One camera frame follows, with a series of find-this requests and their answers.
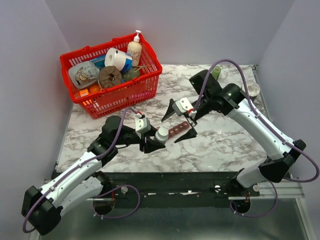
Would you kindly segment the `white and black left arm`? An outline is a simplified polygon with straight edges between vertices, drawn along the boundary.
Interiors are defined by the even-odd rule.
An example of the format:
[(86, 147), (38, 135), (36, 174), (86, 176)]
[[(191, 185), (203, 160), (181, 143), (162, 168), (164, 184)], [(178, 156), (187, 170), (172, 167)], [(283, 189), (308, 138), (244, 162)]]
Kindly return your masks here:
[(165, 148), (169, 131), (155, 128), (149, 119), (136, 113), (134, 127), (124, 125), (124, 117), (112, 115), (101, 133), (67, 170), (41, 187), (29, 187), (23, 197), (21, 214), (24, 233), (50, 233), (63, 215), (79, 203), (95, 196), (107, 197), (111, 185), (99, 170), (119, 152), (118, 145), (138, 145), (144, 154)]

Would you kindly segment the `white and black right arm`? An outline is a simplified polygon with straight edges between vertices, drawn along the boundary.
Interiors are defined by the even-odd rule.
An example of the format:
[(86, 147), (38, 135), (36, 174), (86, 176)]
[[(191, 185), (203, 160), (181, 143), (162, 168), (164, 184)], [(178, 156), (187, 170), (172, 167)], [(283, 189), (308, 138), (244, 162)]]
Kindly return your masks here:
[(229, 83), (221, 87), (206, 69), (192, 76), (189, 81), (198, 94), (202, 85), (206, 84), (203, 94), (200, 94), (201, 100), (196, 113), (193, 113), (196, 104), (189, 102), (186, 97), (177, 101), (170, 99), (162, 121), (177, 114), (185, 116), (194, 127), (198, 119), (211, 111), (228, 116), (241, 125), (267, 154), (264, 161), (241, 169), (230, 183), (230, 191), (236, 196), (241, 196), (257, 183), (281, 182), (297, 161), (301, 151), (306, 148), (306, 143), (301, 139), (293, 140), (277, 128), (269, 130), (266, 124), (270, 124), (270, 121), (257, 108), (251, 109), (253, 102), (246, 99), (245, 92), (238, 85)]

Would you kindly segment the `white pill bottle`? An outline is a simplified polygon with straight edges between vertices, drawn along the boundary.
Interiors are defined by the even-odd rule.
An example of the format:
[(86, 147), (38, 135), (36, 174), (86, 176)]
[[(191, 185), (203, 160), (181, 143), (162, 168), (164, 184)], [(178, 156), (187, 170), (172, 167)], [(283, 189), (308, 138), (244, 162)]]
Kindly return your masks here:
[(161, 126), (154, 135), (154, 141), (165, 144), (169, 138), (169, 130)]

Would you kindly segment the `red weekly pill organizer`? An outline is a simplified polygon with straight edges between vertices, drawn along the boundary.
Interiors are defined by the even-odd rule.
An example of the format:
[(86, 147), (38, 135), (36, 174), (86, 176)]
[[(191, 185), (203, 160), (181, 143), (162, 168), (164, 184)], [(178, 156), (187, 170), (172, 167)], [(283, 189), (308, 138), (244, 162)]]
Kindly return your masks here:
[(189, 124), (184, 121), (172, 128), (166, 128), (168, 129), (168, 139), (171, 139), (179, 134), (181, 134), (182, 132), (186, 131), (189, 129)]

